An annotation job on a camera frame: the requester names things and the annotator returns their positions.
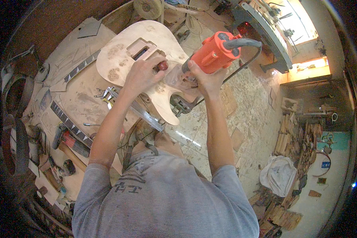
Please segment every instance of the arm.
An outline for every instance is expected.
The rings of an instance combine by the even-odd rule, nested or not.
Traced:
[[[188,63],[190,71],[196,76],[198,89],[205,98],[207,112],[207,153],[210,171],[215,172],[224,165],[233,165],[234,152],[224,115],[220,89],[226,69],[213,74],[205,74],[192,60]]]
[[[164,77],[159,71],[153,75],[153,67],[166,58],[159,56],[151,60],[136,61],[127,75],[114,106],[111,108],[91,146],[89,164],[98,163],[110,168],[118,148],[124,118],[133,100]]]

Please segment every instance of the unfinished guitar body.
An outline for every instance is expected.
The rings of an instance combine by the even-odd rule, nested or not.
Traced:
[[[141,21],[124,29],[102,48],[96,62],[97,70],[105,80],[123,86],[136,60],[148,60],[158,55],[168,60],[169,67],[165,75],[188,58],[168,28],[156,21]],[[144,93],[164,121],[171,125],[180,123],[169,104],[172,94],[184,96],[179,89],[172,88],[162,80]]]

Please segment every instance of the man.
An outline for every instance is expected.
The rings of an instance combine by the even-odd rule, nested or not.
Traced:
[[[188,63],[205,98],[212,182],[196,174],[166,133],[158,133],[158,155],[143,143],[136,145],[128,169],[111,187],[108,171],[128,107],[164,77],[163,71],[153,74],[162,61],[133,64],[99,128],[74,208],[75,237],[258,237],[257,217],[235,172],[220,99],[226,69],[208,75],[194,61]]]

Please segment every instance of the tiled floor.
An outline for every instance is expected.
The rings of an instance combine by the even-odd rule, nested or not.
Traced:
[[[181,43],[186,54],[191,55],[195,49],[201,46],[201,42],[214,33],[201,24],[202,31],[199,35],[191,33],[189,37]],[[232,88],[238,108],[229,117],[229,134],[238,128],[244,135],[242,145],[238,151],[234,151],[235,161],[239,164],[239,178],[247,197],[251,197],[258,188],[259,165],[263,168],[271,152],[274,150],[279,131],[279,121],[282,111],[279,102],[281,96],[279,84],[283,82],[277,71],[263,72],[256,76],[257,71],[254,64],[248,69],[243,69],[227,84]],[[229,74],[238,68],[237,61],[229,67]],[[268,104],[270,90],[273,88],[277,94],[277,100],[273,107]],[[180,125],[166,126],[166,131],[171,137],[180,142],[183,153],[206,178],[211,180],[209,161],[207,159],[207,118],[205,103],[195,107],[190,114],[179,117]]]

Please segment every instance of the gray t-shirt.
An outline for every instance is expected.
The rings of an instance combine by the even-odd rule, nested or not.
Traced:
[[[114,187],[103,165],[87,166],[74,207],[75,238],[259,236],[234,166],[219,168],[209,182],[164,151],[137,159]]]

